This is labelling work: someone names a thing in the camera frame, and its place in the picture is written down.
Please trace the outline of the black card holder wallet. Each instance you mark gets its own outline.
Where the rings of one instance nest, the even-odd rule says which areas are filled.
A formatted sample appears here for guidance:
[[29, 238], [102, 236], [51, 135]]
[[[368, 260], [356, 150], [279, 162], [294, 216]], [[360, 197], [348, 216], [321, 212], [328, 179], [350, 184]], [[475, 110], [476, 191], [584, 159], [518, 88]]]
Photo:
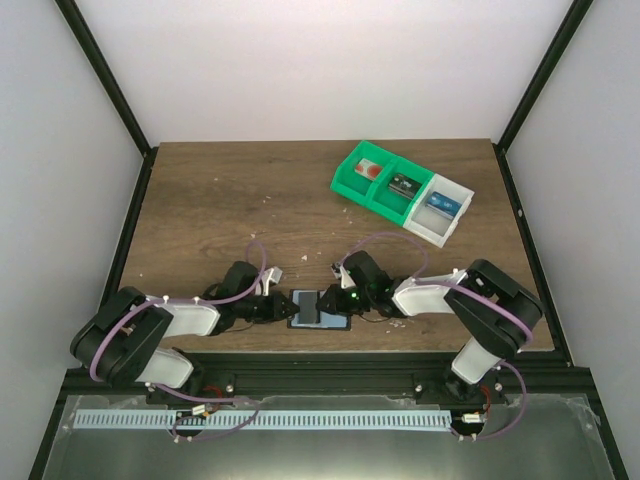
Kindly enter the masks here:
[[[317, 291], [318, 296], [324, 290], [292, 290], [290, 297], [298, 304], [298, 295], [302, 291]], [[287, 327], [295, 330], [318, 330], [318, 331], [350, 331], [351, 330], [351, 317], [343, 315], [335, 315], [331, 320], [320, 320], [316, 325], [300, 325], [298, 323], [298, 315], [293, 319], [287, 321]]]

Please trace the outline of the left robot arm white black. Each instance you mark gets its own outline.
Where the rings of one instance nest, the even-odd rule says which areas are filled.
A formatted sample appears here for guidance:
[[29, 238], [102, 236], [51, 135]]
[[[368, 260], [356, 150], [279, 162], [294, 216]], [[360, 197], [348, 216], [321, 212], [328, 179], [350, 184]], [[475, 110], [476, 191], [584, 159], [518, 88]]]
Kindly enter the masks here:
[[146, 296], [124, 287], [74, 336], [70, 353], [93, 380], [112, 388], [145, 383], [178, 390], [188, 384], [196, 366], [178, 349], [163, 348], [162, 341], [219, 335], [238, 319], [269, 324], [294, 317], [300, 308], [272, 288], [281, 276], [277, 267], [259, 270], [236, 261], [220, 283], [192, 299]]

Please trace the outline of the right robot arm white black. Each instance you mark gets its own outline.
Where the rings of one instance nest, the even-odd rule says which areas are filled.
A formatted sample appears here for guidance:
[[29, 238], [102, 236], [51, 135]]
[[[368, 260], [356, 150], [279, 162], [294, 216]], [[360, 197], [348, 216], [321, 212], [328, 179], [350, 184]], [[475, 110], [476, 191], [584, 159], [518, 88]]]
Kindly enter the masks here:
[[485, 259], [448, 275], [391, 277], [361, 250], [335, 270], [339, 282], [316, 303], [322, 313], [351, 316], [374, 310], [393, 319], [452, 314], [460, 320], [470, 339], [438, 387], [456, 402], [475, 399], [486, 374], [530, 344], [544, 316], [533, 293]]

